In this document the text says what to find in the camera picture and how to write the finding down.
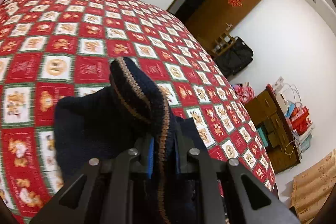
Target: wooden door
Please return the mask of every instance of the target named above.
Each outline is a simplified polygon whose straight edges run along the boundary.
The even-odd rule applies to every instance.
[[[205,0],[185,25],[196,39],[215,45],[215,39],[231,31],[260,1]]]

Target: red and white checkered bedspread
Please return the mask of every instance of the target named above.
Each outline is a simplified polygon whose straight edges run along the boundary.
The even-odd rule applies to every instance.
[[[248,113],[173,15],[138,0],[6,0],[0,6],[0,194],[20,222],[63,185],[53,143],[57,101],[109,85],[109,63],[117,56],[131,57],[176,115],[194,118],[211,157],[238,158],[273,189],[273,168]]]

